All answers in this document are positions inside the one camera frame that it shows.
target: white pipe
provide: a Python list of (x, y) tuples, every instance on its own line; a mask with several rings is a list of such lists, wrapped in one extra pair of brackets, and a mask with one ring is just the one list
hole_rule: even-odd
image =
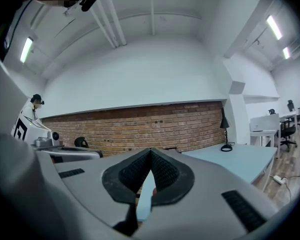
[(122, 29), (121, 29), (121, 25), (120, 25), (120, 22), (119, 22), (117, 13), (116, 13), (116, 9), (115, 9), (114, 3), (113, 3), (112, 0), (106, 0), (106, 2), (108, 4), (108, 6), (109, 6), (110, 13), (112, 15), (114, 25), (115, 25), (115, 27), (116, 27), (116, 29), (118, 31), (119, 37), (121, 39), (122, 45), (125, 46), (127, 44), (127, 42), (126, 42), (124, 33), (123, 33)]
[(151, 24), (152, 24), (152, 35), (155, 35), (155, 8), (154, 0), (151, 0)]
[(102, 19), (103, 19), (103, 21), (104, 21), (106, 27), (108, 28), (108, 30), (109, 30), (109, 32), (110, 32), (110, 36), (111, 36), (111, 38), (112, 38), (112, 41), (113, 41), (115, 47), (119, 47), (117, 38), (116, 38), (115, 33), (114, 33), (114, 31), (113, 31), (113, 29), (112, 29), (112, 27), (111, 27), (111, 25), (110, 25), (109, 19), (108, 19), (106, 13), (105, 13), (105, 10), (104, 10), (104, 7), (102, 6), (102, 3), (100, 2), (100, 0), (97, 0), (97, 1), (96, 1), (96, 4), (97, 4), (98, 7), (99, 7), (99, 11), (100, 11), (100, 13), (101, 13)]
[(112, 40), (111, 40), (110, 37), (108, 36), (107, 31), (105, 30), (104, 26), (102, 26), (102, 24), (101, 24), (101, 22), (100, 22), (98, 16), (96, 15), (96, 13), (95, 13), (95, 11), (94, 11), (94, 9), (93, 9), (92, 7), (90, 8), (90, 12), (91, 12), (92, 16), (94, 17), (96, 23), (97, 23), (98, 26), (100, 27), (101, 31), (103, 32), (105, 38), (109, 41), (109, 43), (110, 43), (110, 45), (112, 46), (112, 48), (115, 49), (116, 47), (115, 47), (114, 43), (112, 42)]

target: cable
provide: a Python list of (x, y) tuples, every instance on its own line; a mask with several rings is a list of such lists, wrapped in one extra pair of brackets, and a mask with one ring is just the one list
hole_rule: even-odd
[(295, 176), (290, 176), (290, 177), (285, 177), (285, 178), (289, 179), (289, 178), (298, 178), (298, 177), (300, 177), (300, 175), (295, 175)]
[[(227, 132), (227, 129), (225, 129), (225, 133), (224, 133), (224, 137), (226, 140), (228, 140), (228, 132)], [(235, 142), (228, 142), (227, 143), (230, 145), (230, 146), (234, 146), (236, 143)]]
[(14, 39), (14, 36), (15, 36), (15, 32), (16, 32), (17, 26), (18, 26), (18, 24), (19, 24), (19, 22), (20, 22), (20, 19), (21, 19), (22, 15), (24, 14), (25, 10), (27, 9), (27, 7), (30, 5), (31, 2), (32, 2), (32, 0), (30, 0), (30, 1), (26, 4), (26, 6), (23, 8), (23, 10), (22, 10), (22, 12), (21, 12), (21, 14), (20, 14), (20, 16), (19, 16), (19, 18), (18, 18), (18, 20), (17, 20), (15, 26), (14, 26), (14, 29), (13, 29), (13, 32), (12, 32), (12, 36), (11, 36), (11, 40), (10, 40), (10, 43), (9, 43), (9, 47), (5, 50), (6, 54), (8, 53), (8, 51), (9, 51), (9, 49), (10, 49), (10, 47), (11, 47), (11, 44), (12, 44), (12, 41), (13, 41), (13, 39)]
[(285, 185), (286, 185), (286, 188), (289, 190), (289, 196), (290, 196), (289, 203), (290, 203), (291, 202), (291, 191), (290, 191), (290, 188), (288, 187), (288, 182), (286, 182)]

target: desk leg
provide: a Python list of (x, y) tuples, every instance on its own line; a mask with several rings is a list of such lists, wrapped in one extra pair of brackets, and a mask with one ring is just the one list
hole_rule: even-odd
[(280, 148), (281, 148), (281, 127), (278, 130), (278, 149), (276, 151), (276, 157), (279, 158), (280, 157)]
[(274, 156), (272, 157), (272, 160), (268, 166), (268, 168), (265, 170), (265, 173), (264, 173), (264, 176), (263, 176), (263, 179), (262, 179), (262, 192), (265, 191), (265, 188), (267, 186), (267, 183), (269, 181), (269, 177), (270, 177), (270, 174), (271, 174), (271, 170), (272, 170), (272, 166), (274, 164)]
[(298, 133), (298, 121), (297, 121), (297, 114), (294, 115), (294, 126), (295, 126), (295, 134)]
[(273, 148), (274, 146), (275, 146), (275, 136), (272, 135), (271, 136), (271, 145), (270, 145), (270, 147)]

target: black office chair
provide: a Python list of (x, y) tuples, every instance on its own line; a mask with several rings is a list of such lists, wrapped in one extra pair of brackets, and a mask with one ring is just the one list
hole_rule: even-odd
[(273, 109), (273, 108), (271, 108), (270, 110), (268, 110), (269, 111), (269, 114), (270, 115), (274, 115), (275, 113), (276, 113), (276, 111)]
[[(288, 109), (289, 109), (290, 112), (295, 111), (295, 105), (294, 105), (294, 103), (292, 102), (291, 99), (288, 100), (287, 106), (288, 106)], [(296, 120), (297, 120), (297, 122), (300, 121), (300, 107), (298, 107), (298, 110), (299, 110), (299, 114), (296, 115)]]
[(74, 145), (80, 148), (89, 148), (89, 145), (85, 139), (85, 137), (78, 137), (74, 141)]
[(286, 120), (284, 122), (282, 122), (282, 124), (280, 125), (281, 127), (281, 138), (284, 138), (285, 140), (281, 141), (281, 146), (282, 145), (286, 145), (287, 146), (287, 151), (290, 151), (290, 144), (295, 145), (295, 147), (298, 147), (298, 144), (294, 141), (290, 141), (288, 139), (290, 139), (290, 136), (293, 135), (296, 132), (296, 126), (291, 126), (290, 127), (290, 120)]

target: desk lamp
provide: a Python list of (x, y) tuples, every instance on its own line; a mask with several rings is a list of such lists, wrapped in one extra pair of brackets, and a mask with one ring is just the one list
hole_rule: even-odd
[(225, 136), (225, 145), (223, 145), (221, 147), (221, 151), (223, 152), (229, 152), (232, 150), (232, 146), (228, 143), (228, 132), (227, 132), (227, 128), (230, 127), (228, 121), (227, 121), (227, 118), (225, 116), (225, 110), (224, 108), (221, 109), (221, 112), (222, 112), (222, 121), (221, 121), (221, 124), (220, 124), (220, 128), (221, 129), (225, 129), (225, 133), (224, 133), (224, 136)]

